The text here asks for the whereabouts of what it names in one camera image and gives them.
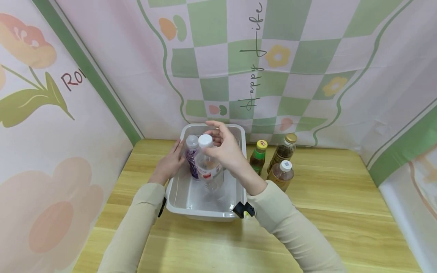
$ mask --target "wooden table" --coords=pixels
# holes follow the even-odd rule
[[[106,247],[158,160],[173,141],[142,140],[130,155],[74,268],[96,272]],[[247,147],[250,157],[254,147]],[[274,153],[267,150],[266,162]],[[298,148],[287,194],[326,236],[350,272],[420,272],[360,157],[347,150]],[[266,163],[262,176],[265,178]],[[164,211],[152,228],[141,272],[301,272],[255,218],[217,223]]]

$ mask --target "plastic storage bin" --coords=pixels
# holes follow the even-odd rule
[[[227,124],[235,136],[243,155],[246,157],[246,135],[239,125]],[[180,138],[185,140],[189,135],[200,136],[206,131],[214,129],[206,124],[190,124],[182,130]],[[191,219],[205,221],[231,222],[238,216],[232,209],[239,202],[246,203],[246,190],[240,182],[226,169],[223,171],[224,184],[220,189],[223,198],[217,200],[207,190],[203,181],[195,180],[190,174],[187,162],[173,177],[166,190],[167,210],[183,214]]]

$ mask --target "gold bottle cap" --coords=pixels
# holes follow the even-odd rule
[[[265,141],[265,140],[258,140],[258,142],[257,142],[257,148],[258,149],[265,150],[265,149],[267,149],[267,146],[268,146],[267,141]]]
[[[285,136],[285,141],[288,142],[288,143],[292,143],[293,144],[293,143],[296,143],[297,140],[298,140],[298,137],[295,134],[293,134],[293,133],[287,134]]]

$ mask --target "beige sleeve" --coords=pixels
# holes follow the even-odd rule
[[[267,183],[262,193],[247,196],[260,225],[285,245],[303,272],[346,272],[340,257],[315,225],[275,183]]]
[[[103,255],[97,273],[136,273],[150,229],[164,199],[162,185],[148,183],[136,193]]]

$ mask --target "plastic bottle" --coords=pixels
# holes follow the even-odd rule
[[[257,147],[252,153],[250,157],[249,164],[255,170],[258,175],[261,175],[261,171],[263,170],[264,163],[266,162],[266,149],[267,149],[267,141],[258,140]]]
[[[286,191],[292,178],[295,176],[293,165],[288,160],[276,163],[270,170],[267,180],[273,181],[282,191]]]
[[[190,164],[191,176],[194,179],[199,180],[196,163],[194,162],[194,154],[199,148],[199,138],[195,135],[189,135],[185,142],[187,144],[187,150],[185,151],[185,158],[187,159],[188,164]]]
[[[221,163],[203,152],[203,148],[214,147],[212,136],[201,135],[199,137],[199,148],[194,154],[194,162],[197,166],[199,179],[205,181],[207,188],[217,190],[223,184],[223,167]]]
[[[270,172],[271,168],[274,164],[280,163],[283,160],[290,160],[296,150],[296,141],[298,137],[291,133],[285,136],[283,144],[280,144],[273,155],[272,160],[270,161],[270,165],[267,168],[267,173]]]

